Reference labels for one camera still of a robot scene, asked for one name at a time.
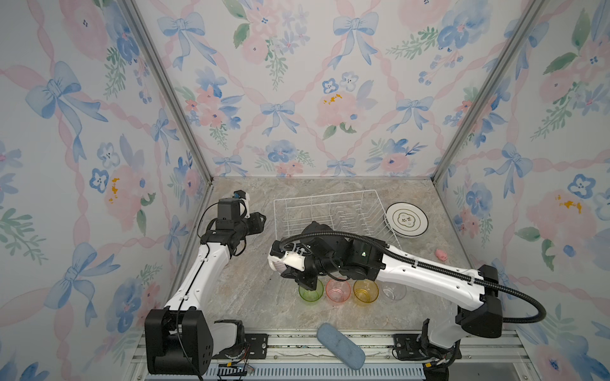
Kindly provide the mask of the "green plastic cup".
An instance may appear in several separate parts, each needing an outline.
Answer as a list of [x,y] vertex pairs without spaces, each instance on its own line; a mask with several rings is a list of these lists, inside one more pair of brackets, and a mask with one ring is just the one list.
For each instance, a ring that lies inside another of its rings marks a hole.
[[321,280],[318,280],[314,290],[311,291],[304,287],[299,287],[298,293],[300,298],[306,303],[315,303],[323,297],[325,293],[324,285]]

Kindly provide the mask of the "pink plastic cup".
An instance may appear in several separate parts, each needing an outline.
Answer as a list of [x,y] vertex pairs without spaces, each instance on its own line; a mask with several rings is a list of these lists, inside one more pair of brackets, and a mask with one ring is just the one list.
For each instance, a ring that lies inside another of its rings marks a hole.
[[327,298],[335,305],[347,302],[352,294],[352,287],[349,282],[341,282],[334,279],[327,282],[325,290]]

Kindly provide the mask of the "yellow plastic cup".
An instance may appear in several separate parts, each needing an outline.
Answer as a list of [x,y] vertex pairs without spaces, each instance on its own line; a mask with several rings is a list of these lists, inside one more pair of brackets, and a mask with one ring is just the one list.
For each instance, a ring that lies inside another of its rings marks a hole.
[[376,302],[380,293],[378,285],[368,279],[355,281],[353,292],[356,300],[365,304]]

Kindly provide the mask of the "clear glass cup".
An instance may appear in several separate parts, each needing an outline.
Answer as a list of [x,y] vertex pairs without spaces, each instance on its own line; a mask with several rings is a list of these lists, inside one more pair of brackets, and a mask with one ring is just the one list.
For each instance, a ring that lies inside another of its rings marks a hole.
[[400,301],[406,297],[407,287],[402,284],[383,282],[381,284],[383,295],[391,301]]

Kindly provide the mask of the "plain white plate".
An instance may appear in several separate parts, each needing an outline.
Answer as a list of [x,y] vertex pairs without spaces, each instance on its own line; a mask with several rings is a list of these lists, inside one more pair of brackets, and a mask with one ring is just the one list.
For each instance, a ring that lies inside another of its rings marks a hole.
[[412,203],[393,203],[385,211],[385,224],[397,236],[414,238],[427,232],[429,219]]

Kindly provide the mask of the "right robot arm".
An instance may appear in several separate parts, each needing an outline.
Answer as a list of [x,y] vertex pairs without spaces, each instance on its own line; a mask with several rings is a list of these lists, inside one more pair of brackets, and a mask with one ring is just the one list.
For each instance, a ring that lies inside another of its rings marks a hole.
[[319,277],[338,282],[369,280],[402,284],[444,298],[450,305],[424,321],[424,349],[448,351],[462,338],[499,338],[503,311],[497,273],[483,268],[451,268],[410,255],[378,239],[333,230],[312,222],[300,234],[275,241],[268,254],[271,269],[308,291]]

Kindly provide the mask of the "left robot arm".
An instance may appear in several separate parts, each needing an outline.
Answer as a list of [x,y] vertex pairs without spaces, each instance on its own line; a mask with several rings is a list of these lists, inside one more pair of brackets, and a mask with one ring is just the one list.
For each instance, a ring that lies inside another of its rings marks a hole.
[[206,311],[222,270],[245,251],[248,236],[263,232],[266,217],[250,211],[243,190],[221,198],[216,208],[177,292],[146,316],[146,362],[152,375],[202,377],[215,357],[240,358],[249,348],[241,321],[208,321]]

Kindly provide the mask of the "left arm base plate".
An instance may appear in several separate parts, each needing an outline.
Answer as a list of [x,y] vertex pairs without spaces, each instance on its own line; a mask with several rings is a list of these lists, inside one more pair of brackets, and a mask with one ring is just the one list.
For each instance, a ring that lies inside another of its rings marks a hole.
[[222,350],[214,355],[214,360],[265,360],[268,352],[268,338],[266,333],[247,333],[243,339],[229,349]]

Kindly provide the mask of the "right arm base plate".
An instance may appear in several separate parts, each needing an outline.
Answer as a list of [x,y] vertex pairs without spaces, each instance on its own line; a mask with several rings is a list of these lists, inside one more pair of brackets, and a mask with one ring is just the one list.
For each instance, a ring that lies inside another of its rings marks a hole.
[[419,333],[397,333],[392,336],[392,341],[392,355],[397,360],[435,362],[462,359],[459,346],[454,345],[450,349],[439,349],[429,344],[424,347]]

